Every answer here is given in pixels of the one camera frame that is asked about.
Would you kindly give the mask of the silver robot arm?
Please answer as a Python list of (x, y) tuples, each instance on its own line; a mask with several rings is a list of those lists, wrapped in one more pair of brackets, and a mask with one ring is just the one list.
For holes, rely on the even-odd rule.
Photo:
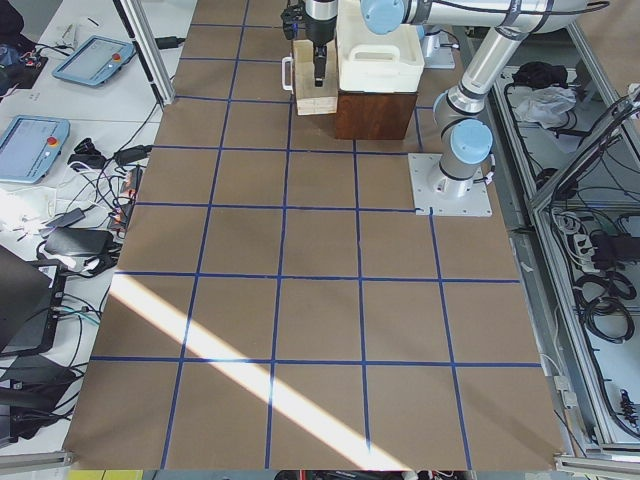
[(427, 183), (441, 198), (465, 196), (489, 156), (493, 136), (477, 116), (499, 73), (533, 33), (559, 30), (585, 13), (585, 1), (362, 1), (368, 29), (379, 35), (403, 24), (487, 27), (481, 46), (458, 83), (438, 97), (434, 121), (443, 154)]
[(326, 77), (327, 45), (334, 39), (338, 14), (337, 0), (304, 2), (306, 36), (313, 44), (314, 85), (322, 87)]

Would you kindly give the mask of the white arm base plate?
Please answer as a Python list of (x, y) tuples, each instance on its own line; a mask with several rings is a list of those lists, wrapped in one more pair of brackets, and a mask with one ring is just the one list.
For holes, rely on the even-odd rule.
[(480, 166), (474, 175), (458, 181), (440, 169), (441, 154), (408, 155), (414, 211), (441, 217), (491, 217), (488, 188)]

